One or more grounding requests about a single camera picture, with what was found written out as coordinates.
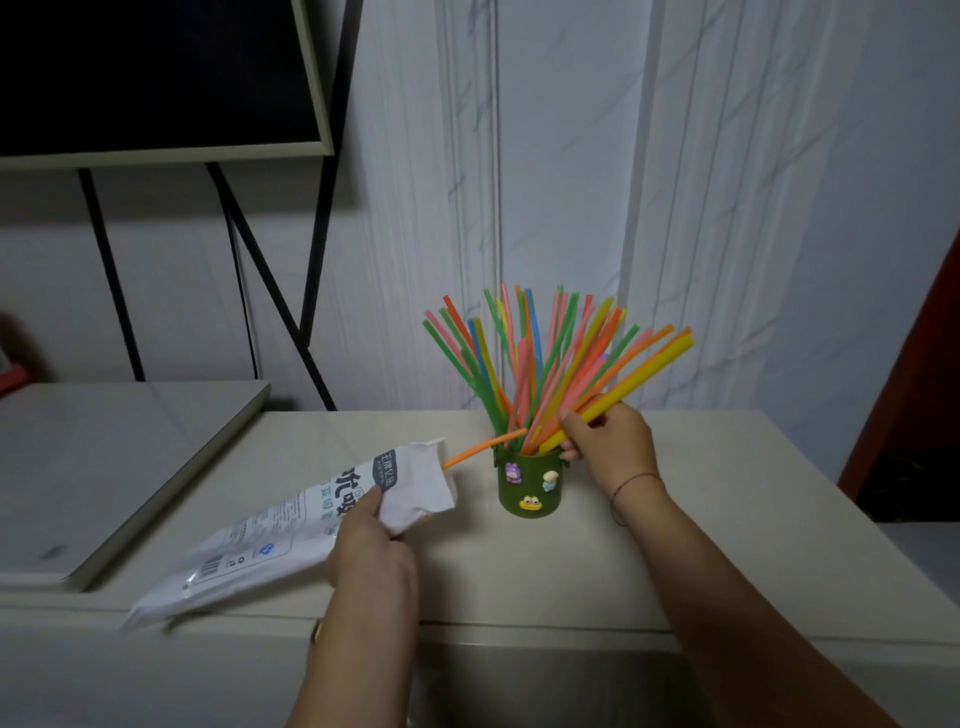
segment wrist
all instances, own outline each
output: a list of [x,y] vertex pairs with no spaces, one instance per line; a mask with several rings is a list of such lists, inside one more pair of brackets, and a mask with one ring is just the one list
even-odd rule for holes
[[666,486],[656,471],[646,472],[640,477],[628,477],[610,493],[613,509],[625,516],[637,508],[648,511],[669,500]]

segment green pen holder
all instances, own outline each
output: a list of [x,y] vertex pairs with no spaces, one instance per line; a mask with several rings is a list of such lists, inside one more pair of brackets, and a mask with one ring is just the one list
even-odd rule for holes
[[502,445],[493,448],[500,505],[522,519],[541,519],[560,505],[564,469],[570,464],[559,449],[545,455],[520,455]]

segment tv screen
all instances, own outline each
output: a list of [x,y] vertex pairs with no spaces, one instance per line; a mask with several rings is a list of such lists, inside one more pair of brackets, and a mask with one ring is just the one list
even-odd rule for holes
[[14,4],[0,168],[330,154],[302,2]]

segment drinking straw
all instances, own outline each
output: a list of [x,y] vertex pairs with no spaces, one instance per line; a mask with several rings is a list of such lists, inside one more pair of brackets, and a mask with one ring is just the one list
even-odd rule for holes
[[[570,305],[573,306],[574,312],[577,310],[577,302],[580,298],[580,294],[574,293],[570,295]],[[564,337],[564,354],[570,348],[570,342],[573,338],[573,326],[566,330],[566,336]]]
[[467,326],[470,329],[470,336],[473,339],[473,350],[477,353],[477,364],[480,365],[480,374],[483,375],[483,380],[487,382],[487,386],[490,387],[491,394],[496,394],[496,390],[493,389],[493,382],[491,381],[490,372],[487,371],[487,362],[484,361],[485,357],[480,350],[480,337],[477,335],[476,319],[468,319]]
[[547,336],[547,346],[553,349],[553,337],[557,333],[557,311],[560,308],[560,287],[553,294],[553,310],[550,313],[550,333]]
[[500,301],[500,297],[496,298],[496,310],[500,313],[500,322],[503,325],[503,330],[507,336],[507,363],[510,364],[511,370],[516,366],[516,351],[514,350],[514,337],[513,332],[507,324],[507,312],[503,309],[503,302]]
[[[584,410],[581,417],[587,423],[593,422],[600,415],[614,406],[617,402],[633,392],[637,387],[655,375],[661,369],[671,362],[675,361],[682,353],[693,346],[692,336],[682,336],[675,339],[669,345],[659,352],[656,356],[644,362],[640,367],[626,379],[617,384],[607,394],[591,404]],[[567,438],[566,433],[561,429],[552,437],[548,438],[540,445],[540,454],[544,455]]]
[[450,336],[449,332],[444,328],[444,325],[441,324],[437,320],[437,317],[433,315],[433,311],[423,311],[423,315],[426,316],[430,323],[433,324],[434,328],[440,332],[440,335],[444,338],[444,341],[450,347],[450,350],[457,355],[458,359],[460,359],[460,348],[453,341],[453,337]]
[[[581,320],[580,325],[577,327],[578,337],[583,335],[583,332],[587,329],[588,324],[589,319]],[[566,350],[564,361],[560,365],[560,369],[557,370],[556,375],[553,377],[553,381],[551,381],[548,391],[544,392],[542,399],[540,399],[540,406],[537,410],[536,416],[532,417],[532,420],[527,423],[527,428],[529,431],[527,432],[527,436],[524,439],[523,444],[520,446],[521,453],[523,453],[525,449],[528,449],[534,445],[534,438],[538,436],[542,424],[550,422],[553,412],[558,406],[560,406],[561,397],[566,389],[566,385],[569,383],[567,378],[571,376],[573,371],[575,371],[577,357],[579,355],[580,353],[573,347],[570,347]],[[570,363],[570,367],[567,369],[566,365],[570,362],[571,356],[573,357],[573,363]]]
[[456,328],[460,331],[460,335],[464,337],[464,341],[468,344],[468,349],[471,352],[476,354],[473,350],[473,345],[470,343],[470,334],[467,331],[467,327],[464,326],[464,320],[460,318],[460,314],[457,313],[457,307],[453,305],[453,301],[450,300],[449,296],[444,296],[444,303],[446,303],[446,310],[450,312],[450,318],[453,319],[453,323],[456,325]]
[[584,359],[580,373],[574,377],[574,384],[576,384],[583,377],[585,372],[593,367],[593,362],[599,359],[600,354],[602,354],[610,345],[613,335],[620,327],[620,322],[623,320],[625,315],[626,311],[624,309],[618,308],[617,306],[613,307],[613,312],[611,313],[610,318],[607,319],[607,323],[604,324],[600,329],[600,332],[597,334],[596,343],[593,345]]
[[526,423],[528,427],[531,421],[534,419],[535,414],[540,410],[541,392],[543,392],[544,388],[546,388],[548,392],[544,399],[549,400],[549,397],[553,392],[553,389],[550,386],[551,383],[554,382],[555,380],[559,381],[559,374],[564,366],[561,363],[561,349],[564,342],[564,334],[568,328],[573,329],[574,320],[576,318],[576,312],[577,311],[574,306],[569,306],[566,309],[566,314],[564,316],[563,322],[558,326],[558,329],[556,331],[556,338],[554,339],[554,342],[553,342],[553,349],[550,352],[550,356],[547,359],[546,364],[544,365],[543,372],[541,373],[541,376],[537,381],[537,390],[534,393],[534,396],[531,401],[530,413],[526,419]]
[[526,339],[520,341],[520,362],[516,366],[519,375],[516,380],[516,391],[514,392],[514,407],[510,413],[510,421],[507,423],[507,429],[513,429],[520,422],[521,401],[523,400],[523,394],[527,390],[527,373],[530,371],[528,367],[528,359],[531,355],[529,344],[530,342]]
[[527,312],[525,308],[526,297],[523,295],[523,291],[520,290],[519,285],[514,286],[514,292],[516,293],[516,311],[520,316],[520,338],[526,338],[527,335]]
[[[625,334],[623,334],[623,338],[620,339],[620,341],[617,343],[615,347],[613,347],[613,351],[610,352],[610,356],[607,357],[607,361],[604,363],[602,367],[600,367],[600,371],[597,372],[597,375],[593,378],[593,381],[590,383],[589,386],[592,387],[596,383],[596,380],[599,379],[601,376],[603,376],[607,372],[607,370],[614,363],[616,363],[617,358],[619,358],[620,354],[623,353],[623,350],[627,348],[627,344],[629,344],[631,339],[633,339],[636,336],[636,333],[638,331],[640,331],[640,327],[634,324],[627,330]],[[653,332],[654,330],[652,328],[648,328],[646,331],[644,331],[643,335],[651,336],[653,335]]]
[[[449,326],[450,330],[453,332],[453,336],[454,338],[456,338],[457,344],[460,346],[460,351],[462,351],[463,349],[466,349],[468,352],[470,352],[468,358],[470,359],[474,358],[472,349],[470,348],[472,346],[473,340],[470,338],[469,331],[467,332],[467,339],[470,339],[468,341],[467,339],[464,338],[464,335],[457,328],[457,325],[453,323],[453,317],[450,315],[450,312],[447,309],[441,308],[440,315],[444,318],[444,321],[446,321],[446,325]],[[467,365],[466,359],[464,359],[464,365],[465,366]]]
[[467,347],[460,349],[460,353],[465,355],[464,361],[467,362],[470,373],[473,375],[473,379],[477,382],[477,387],[474,391],[477,393],[477,397],[480,398],[484,409],[487,410],[487,417],[490,418],[491,425],[493,425],[493,431],[498,435],[502,435],[507,431],[507,421],[504,419],[503,415],[500,414],[500,408],[496,406],[496,402],[493,401],[492,392],[483,385],[483,375],[480,374],[480,368],[477,366],[476,359],[474,359],[472,356],[466,356],[468,353]]
[[492,448],[495,445],[500,443],[506,443],[510,440],[515,440],[517,437],[522,437],[527,433],[526,427],[521,427],[520,429],[515,429],[513,432],[508,432],[505,435],[500,435],[499,437],[491,437],[490,440],[486,440],[479,445],[474,445],[468,450],[464,450],[459,455],[454,455],[449,460],[441,465],[441,470],[448,471],[454,465],[462,463],[464,460],[467,460],[470,457],[473,457],[480,452],[483,452],[487,448]]
[[[613,379],[615,376],[617,376],[617,374],[620,373],[620,370],[623,369],[625,366],[627,366],[627,364],[630,362],[631,359],[633,359],[637,354],[644,352],[650,347],[652,347],[660,339],[662,339],[664,336],[667,336],[672,331],[673,331],[673,326],[667,325],[663,327],[661,330],[659,330],[657,333],[653,334],[652,336],[646,336],[646,337],[641,336],[637,340],[637,342],[632,347],[630,347],[627,353],[625,353],[623,357],[621,357],[619,361],[617,361],[613,366],[611,366],[607,370],[607,372],[602,376],[600,376],[600,378],[598,378],[592,385],[590,385],[590,388],[587,389],[587,393],[582,397],[580,397],[579,400],[577,400],[577,404],[574,407],[574,409],[579,410],[585,400],[588,400],[593,395],[600,394],[600,392],[603,391],[603,388],[607,386],[610,380]],[[682,332],[682,334],[680,335],[683,335],[684,333],[688,333],[688,329],[685,329],[684,332]]]
[[446,358],[450,360],[450,363],[453,364],[457,372],[460,373],[460,376],[462,376],[467,381],[469,388],[472,389],[473,391],[476,391],[476,384],[473,383],[473,379],[470,377],[469,374],[467,374],[467,370],[464,369],[464,365],[462,363],[463,359],[462,358],[458,359],[456,356],[453,355],[453,351],[450,349],[450,347],[448,347],[444,343],[444,340],[440,337],[440,334],[437,333],[437,330],[434,328],[434,326],[435,325],[430,323],[429,321],[423,322],[423,327],[426,328],[427,331],[429,331],[431,336],[433,336],[433,340],[437,342],[437,346],[439,346],[440,350],[446,354]]
[[500,386],[499,380],[496,378],[496,369],[493,368],[493,364],[490,361],[490,353],[487,349],[487,339],[483,335],[483,324],[480,319],[472,319],[472,322],[475,325],[477,339],[479,340],[477,344],[477,350],[483,355],[483,363],[487,367],[487,374],[490,377],[491,384],[493,386],[494,392],[496,392],[497,401],[500,403],[500,409],[504,415],[510,414],[510,400],[507,399],[507,395],[503,391],[503,387]]
[[610,296],[600,304],[600,308],[597,309],[596,316],[593,318],[592,323],[588,318],[581,319],[575,338],[575,341],[579,343],[567,350],[567,352],[574,352],[573,361],[570,362],[570,367],[566,370],[563,379],[561,379],[560,386],[557,387],[557,391],[555,394],[553,394],[553,397],[544,398],[544,401],[548,401],[549,404],[545,410],[541,410],[541,412],[538,413],[540,425],[530,426],[531,431],[527,433],[527,436],[523,441],[523,445],[520,447],[521,453],[525,453],[528,450],[532,451],[534,447],[533,441],[535,438],[540,436],[540,427],[542,427],[545,423],[550,423],[553,420],[554,415],[557,413],[557,410],[560,409],[560,405],[564,401],[564,396],[566,395],[566,390],[570,386],[570,382],[573,380],[574,375],[579,370],[580,364],[584,359],[584,355],[589,349],[593,338],[596,336],[597,329],[600,328],[600,325],[607,316],[608,309],[612,305],[613,296]]
[[[672,327],[672,326],[666,326],[666,327],[663,327],[657,334],[655,334],[655,335],[653,335],[653,336],[650,336],[650,337],[647,337],[647,338],[641,337],[641,338],[639,339],[639,341],[637,341],[637,342],[630,348],[630,350],[627,351],[627,353],[625,353],[625,354],[623,355],[623,357],[607,371],[606,374],[604,374],[602,377],[600,377],[595,384],[593,384],[589,389],[587,389],[587,392],[586,392],[585,394],[583,394],[583,395],[577,400],[576,404],[573,405],[573,409],[576,410],[577,412],[579,412],[579,411],[582,410],[585,406],[588,406],[588,403],[589,403],[591,400],[593,400],[595,397],[600,396],[603,388],[604,388],[605,386],[607,386],[607,383],[608,383],[611,379],[613,379],[613,378],[619,373],[619,371],[620,371],[621,369],[623,369],[625,366],[627,366],[627,364],[629,364],[630,361],[631,361],[634,357],[636,357],[636,356],[637,356],[638,354],[640,354],[641,352],[644,352],[645,350],[647,350],[647,349],[649,349],[650,347],[652,347],[654,344],[656,344],[660,339],[662,339],[664,336],[666,336],[666,335],[667,335],[668,333],[670,333],[672,330],[673,330],[673,327]],[[682,331],[682,332],[678,335],[678,337],[679,337],[679,336],[687,335],[688,333],[690,333],[690,329],[689,329],[689,328],[687,328],[687,329],[685,329],[684,331]],[[664,347],[663,347],[657,354],[655,354],[654,356],[657,356],[657,355],[659,355],[661,352],[666,351],[667,347],[669,347],[670,344],[672,344],[674,341],[676,341],[678,337],[674,337],[673,339],[671,339],[670,341],[668,341],[668,342],[666,343],[666,345],[664,345]],[[534,432],[533,442],[534,442],[535,445],[539,445],[540,442],[542,442],[543,440],[549,438],[554,432],[556,432],[556,431],[560,428],[560,423],[559,423],[558,421],[552,420],[552,421],[548,421],[548,422],[550,423],[550,426],[547,427],[543,433]]]
[[510,339],[510,356],[516,365],[516,346],[514,346],[514,314],[510,309],[510,296],[507,295],[507,284],[500,283],[500,291],[503,294],[503,308],[507,315],[507,338]]
[[537,309],[534,307],[534,292],[527,288],[527,313],[530,316],[530,327],[534,335],[534,352],[537,355],[537,378],[543,371],[543,359],[540,356],[540,326],[537,324]]
[[483,289],[484,298],[487,299],[487,308],[490,309],[490,316],[493,319],[493,328],[496,330],[497,335],[500,337],[500,343],[503,346],[503,352],[509,353],[510,348],[507,346],[507,332],[503,328],[503,323],[500,321],[500,316],[496,310],[496,305],[493,303],[493,296],[490,293],[489,288]]

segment bracelet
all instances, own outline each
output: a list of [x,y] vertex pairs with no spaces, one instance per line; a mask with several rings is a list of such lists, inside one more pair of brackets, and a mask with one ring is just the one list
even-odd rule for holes
[[661,477],[660,477],[659,475],[657,475],[656,473],[637,473],[636,475],[631,475],[631,476],[628,477],[626,480],[624,480],[622,483],[620,483],[620,484],[616,487],[616,490],[613,491],[613,495],[610,496],[610,515],[613,517],[613,522],[616,523],[616,524],[617,524],[618,526],[620,526],[620,527],[626,527],[627,524],[624,523],[623,521],[621,521],[621,520],[616,516],[616,511],[613,509],[613,502],[616,500],[616,497],[620,495],[620,491],[623,490],[623,486],[625,486],[627,483],[630,483],[630,482],[632,482],[632,481],[634,481],[634,480],[637,480],[637,479],[640,478],[640,477],[652,477],[652,478],[655,478],[656,480],[659,480],[659,481],[660,481],[660,484],[663,484],[663,478],[661,478]]

